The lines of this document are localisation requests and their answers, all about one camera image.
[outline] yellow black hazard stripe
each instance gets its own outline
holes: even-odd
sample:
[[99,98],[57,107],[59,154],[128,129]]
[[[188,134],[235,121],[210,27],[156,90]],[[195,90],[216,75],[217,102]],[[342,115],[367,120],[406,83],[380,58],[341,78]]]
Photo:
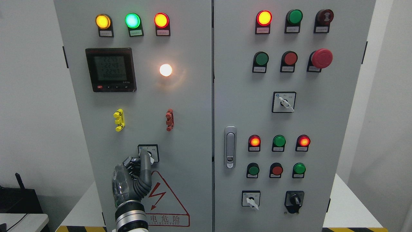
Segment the yellow black hazard stripe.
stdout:
[[323,228],[322,232],[388,232],[386,228]]
[[[56,232],[107,232],[106,227],[60,226]],[[385,228],[323,228],[322,232],[388,232]]]
[[106,227],[60,226],[56,232],[107,232]]

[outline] robotic arm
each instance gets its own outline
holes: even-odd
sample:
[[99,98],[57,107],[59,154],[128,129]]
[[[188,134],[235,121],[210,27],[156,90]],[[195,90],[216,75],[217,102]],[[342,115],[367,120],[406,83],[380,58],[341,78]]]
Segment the robotic arm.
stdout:
[[150,159],[149,153],[142,150],[139,158],[128,157],[115,166],[113,196],[117,232],[148,232],[145,207],[140,201],[152,188]]

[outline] high voltage warning triangle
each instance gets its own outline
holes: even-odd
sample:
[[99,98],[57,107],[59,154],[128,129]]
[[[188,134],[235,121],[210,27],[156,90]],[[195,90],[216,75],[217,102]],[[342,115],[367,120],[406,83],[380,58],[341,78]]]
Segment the high voltage warning triangle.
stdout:
[[150,226],[190,226],[189,213],[158,171],[152,172],[152,190],[142,203]]

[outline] gray metal panel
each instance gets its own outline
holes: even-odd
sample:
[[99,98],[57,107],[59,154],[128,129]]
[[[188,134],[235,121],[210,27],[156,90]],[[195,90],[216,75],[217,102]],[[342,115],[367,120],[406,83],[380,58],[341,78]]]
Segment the gray metal panel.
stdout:
[[[242,1],[216,0],[215,42],[215,230],[321,231],[335,176],[353,94],[374,8],[367,1]],[[273,15],[270,35],[255,35],[261,10]],[[284,34],[291,9],[303,12],[299,34]],[[314,18],[332,9],[335,18],[328,34],[314,34]],[[321,73],[307,73],[311,52],[333,52],[332,64]],[[298,54],[295,73],[280,73],[281,56]],[[252,73],[253,56],[269,55],[267,73]],[[296,91],[295,112],[274,114],[274,91]],[[224,129],[237,128],[236,167],[225,167]],[[261,137],[261,151],[247,152],[248,138]],[[272,152],[275,135],[286,138],[285,152]],[[295,152],[296,139],[311,138],[308,152]],[[258,179],[246,179],[249,163],[259,164]],[[270,179],[269,167],[279,162],[282,178]],[[304,179],[292,179],[292,167],[302,162]],[[242,190],[260,190],[259,211],[241,206]],[[300,214],[284,214],[288,190],[305,191]]]
[[[151,226],[150,231],[211,231],[211,2],[55,0],[55,6],[108,231],[115,228],[114,166],[127,156],[136,156],[138,144],[159,145],[160,162],[153,169],[190,214],[190,227]],[[131,12],[142,19],[143,37],[128,35],[124,17]],[[155,36],[153,18],[158,12],[170,17],[171,37]],[[94,20],[102,13],[113,20],[114,38],[98,36]],[[131,47],[137,91],[94,93],[84,52],[90,47]],[[168,78],[159,74],[164,63],[173,67]],[[124,110],[126,122],[119,133],[113,118],[118,108]],[[175,121],[171,132],[166,131],[169,108]],[[150,213],[147,200],[143,203]],[[162,210],[174,213],[175,209],[165,203]]]

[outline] white light bulb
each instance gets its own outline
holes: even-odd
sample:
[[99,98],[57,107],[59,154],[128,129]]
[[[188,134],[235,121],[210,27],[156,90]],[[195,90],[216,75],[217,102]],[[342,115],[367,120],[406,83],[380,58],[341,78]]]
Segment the white light bulb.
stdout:
[[162,64],[162,66],[160,66],[159,71],[162,76],[167,77],[172,74],[173,69],[172,66],[170,66],[169,64]]

